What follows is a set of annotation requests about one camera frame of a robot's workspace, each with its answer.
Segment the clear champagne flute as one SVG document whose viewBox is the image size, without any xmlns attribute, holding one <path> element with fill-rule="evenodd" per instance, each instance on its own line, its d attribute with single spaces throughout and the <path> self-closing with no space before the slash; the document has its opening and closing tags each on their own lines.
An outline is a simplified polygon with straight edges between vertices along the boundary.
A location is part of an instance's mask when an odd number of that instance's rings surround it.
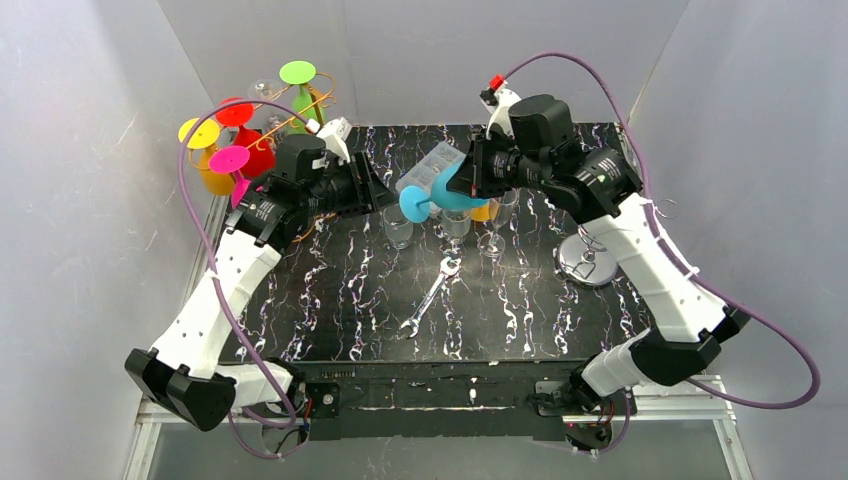
<svg viewBox="0 0 848 480">
<path fill-rule="evenodd" d="M 499 230 L 511 221 L 518 200 L 519 191 L 517 189 L 509 190 L 502 196 L 489 200 L 489 227 L 477 243 L 478 249 L 483 255 L 497 258 L 503 254 L 506 243 Z"/>
</svg>

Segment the orange glass yellow base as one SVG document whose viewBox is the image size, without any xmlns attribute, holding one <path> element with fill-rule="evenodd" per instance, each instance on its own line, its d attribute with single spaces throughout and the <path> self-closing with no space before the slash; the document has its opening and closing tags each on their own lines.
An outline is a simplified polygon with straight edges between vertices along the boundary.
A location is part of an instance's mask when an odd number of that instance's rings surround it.
<svg viewBox="0 0 848 480">
<path fill-rule="evenodd" d="M 487 199 L 486 202 L 470 210 L 470 218 L 473 222 L 485 223 L 489 222 L 497 215 L 499 209 L 498 199 Z"/>
</svg>

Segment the clear stemless glass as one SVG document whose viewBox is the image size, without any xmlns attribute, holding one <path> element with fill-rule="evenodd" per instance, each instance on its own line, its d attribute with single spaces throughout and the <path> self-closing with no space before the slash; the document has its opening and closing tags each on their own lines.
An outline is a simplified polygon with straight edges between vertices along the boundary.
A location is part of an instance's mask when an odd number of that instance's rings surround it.
<svg viewBox="0 0 848 480">
<path fill-rule="evenodd" d="M 441 225 L 447 241 L 451 245 L 460 244 L 471 227 L 470 212 L 443 209 L 441 211 Z"/>
</svg>

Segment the blue wine glass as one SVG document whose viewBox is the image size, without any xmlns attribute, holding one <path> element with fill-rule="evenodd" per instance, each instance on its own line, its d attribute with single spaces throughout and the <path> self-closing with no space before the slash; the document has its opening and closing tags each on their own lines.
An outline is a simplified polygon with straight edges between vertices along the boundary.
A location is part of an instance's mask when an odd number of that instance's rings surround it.
<svg viewBox="0 0 848 480">
<path fill-rule="evenodd" d="M 415 185 L 405 187 L 398 200 L 404 217 L 410 222 L 422 223 L 430 215 L 430 204 L 449 211 L 467 211 L 486 206 L 487 199 L 471 198 L 447 190 L 447 182 L 458 172 L 460 165 L 457 162 L 443 170 L 435 178 L 429 192 Z"/>
</svg>

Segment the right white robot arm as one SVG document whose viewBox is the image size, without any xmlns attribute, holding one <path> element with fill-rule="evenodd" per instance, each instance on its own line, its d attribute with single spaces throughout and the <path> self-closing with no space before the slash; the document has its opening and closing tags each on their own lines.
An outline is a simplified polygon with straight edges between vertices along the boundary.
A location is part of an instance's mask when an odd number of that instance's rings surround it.
<svg viewBox="0 0 848 480">
<path fill-rule="evenodd" d="M 473 133 L 448 189 L 481 199 L 519 188 L 543 194 L 611 253 L 654 319 L 576 368 L 565 397 L 591 409 L 624 388 L 673 386 L 708 367 L 748 319 L 671 260 L 632 166 L 614 150 L 581 149 L 568 105 L 549 94 L 522 98 L 497 76 L 481 100 L 489 123 Z"/>
</svg>

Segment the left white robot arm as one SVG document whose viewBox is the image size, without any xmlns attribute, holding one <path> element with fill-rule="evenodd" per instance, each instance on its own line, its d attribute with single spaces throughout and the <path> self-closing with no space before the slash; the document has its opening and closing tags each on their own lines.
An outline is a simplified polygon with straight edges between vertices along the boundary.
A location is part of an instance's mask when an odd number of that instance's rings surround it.
<svg viewBox="0 0 848 480">
<path fill-rule="evenodd" d="M 226 219 L 213 267 L 153 345 L 129 353 L 125 371 L 146 398 L 201 431 L 235 408 L 293 406 L 304 383 L 294 365 L 222 364 L 219 357 L 236 318 L 313 217 L 368 215 L 395 203 L 368 156 L 349 152 L 350 130 L 339 117 L 315 135 L 278 143 L 275 168 L 253 181 Z"/>
</svg>

